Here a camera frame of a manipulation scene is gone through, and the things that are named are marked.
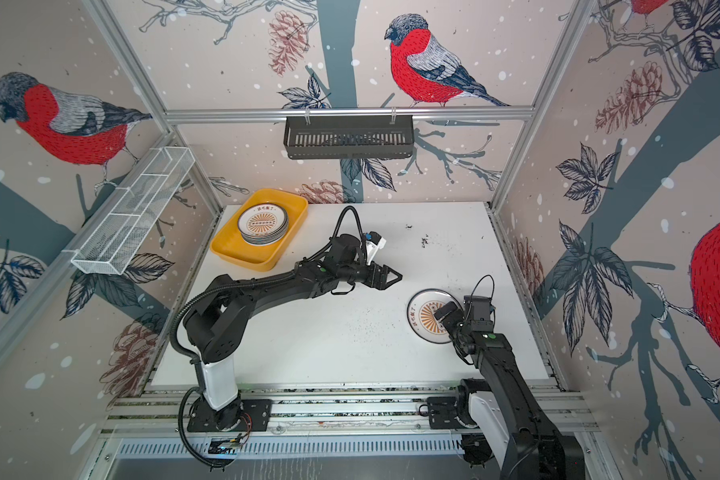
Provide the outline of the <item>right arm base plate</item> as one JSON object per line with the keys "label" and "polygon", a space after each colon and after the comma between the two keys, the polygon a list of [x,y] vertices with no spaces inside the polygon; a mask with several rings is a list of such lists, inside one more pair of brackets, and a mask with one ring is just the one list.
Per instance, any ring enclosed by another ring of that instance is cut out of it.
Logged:
{"label": "right arm base plate", "polygon": [[426,399],[426,416],[432,430],[474,429],[466,400],[457,396],[434,396]]}

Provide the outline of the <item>orange sunburst plate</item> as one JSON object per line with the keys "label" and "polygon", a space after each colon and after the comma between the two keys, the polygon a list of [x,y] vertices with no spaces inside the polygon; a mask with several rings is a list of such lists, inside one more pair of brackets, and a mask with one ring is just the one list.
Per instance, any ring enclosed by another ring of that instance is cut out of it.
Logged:
{"label": "orange sunburst plate", "polygon": [[425,289],[417,292],[406,308],[406,318],[413,332],[428,343],[450,343],[448,332],[435,316],[437,310],[450,302],[458,304],[456,298],[444,290]]}
{"label": "orange sunburst plate", "polygon": [[260,239],[287,228],[287,221],[285,209],[274,203],[262,203],[243,211],[237,226],[242,235]]}

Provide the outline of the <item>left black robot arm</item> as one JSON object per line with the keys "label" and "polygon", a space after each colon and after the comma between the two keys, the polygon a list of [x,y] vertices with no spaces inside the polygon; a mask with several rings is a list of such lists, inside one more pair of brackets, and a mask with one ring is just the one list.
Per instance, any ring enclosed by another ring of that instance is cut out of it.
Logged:
{"label": "left black robot arm", "polygon": [[292,270],[249,280],[220,275],[187,301],[171,321],[169,342],[189,359],[199,401],[210,409],[217,430],[229,431],[245,418],[232,357],[251,318],[289,302],[343,296],[337,289],[342,282],[379,291],[399,283],[401,273],[374,261],[384,244],[380,234],[363,230],[356,208],[346,206],[326,245]]}

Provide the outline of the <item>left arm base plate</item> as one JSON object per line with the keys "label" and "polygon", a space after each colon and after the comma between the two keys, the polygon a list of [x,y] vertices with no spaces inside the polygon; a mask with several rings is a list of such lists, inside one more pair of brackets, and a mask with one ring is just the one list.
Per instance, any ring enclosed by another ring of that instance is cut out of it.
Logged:
{"label": "left arm base plate", "polygon": [[222,410],[211,408],[201,396],[189,410],[188,431],[192,433],[264,432],[267,430],[272,401],[237,399]]}

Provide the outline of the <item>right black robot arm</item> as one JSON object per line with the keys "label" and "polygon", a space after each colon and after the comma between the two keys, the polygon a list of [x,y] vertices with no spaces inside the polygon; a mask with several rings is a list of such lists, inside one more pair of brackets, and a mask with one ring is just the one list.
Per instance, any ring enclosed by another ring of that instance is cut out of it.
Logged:
{"label": "right black robot arm", "polygon": [[509,340],[494,331],[492,299],[464,300],[464,308],[451,301],[434,313],[458,357],[482,375],[460,384],[456,417],[480,429],[501,479],[584,479],[582,447],[560,432],[534,397]]}

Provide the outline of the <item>green rim lettered plate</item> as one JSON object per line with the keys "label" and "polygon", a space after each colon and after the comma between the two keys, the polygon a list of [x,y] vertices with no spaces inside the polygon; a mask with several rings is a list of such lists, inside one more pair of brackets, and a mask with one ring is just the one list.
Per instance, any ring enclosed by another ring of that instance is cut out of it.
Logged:
{"label": "green rim lettered plate", "polygon": [[245,242],[247,242],[250,245],[254,246],[266,246],[274,244],[278,241],[280,241],[286,234],[288,233],[288,229],[284,228],[277,232],[267,234],[267,235],[252,235],[242,232],[241,236]]}

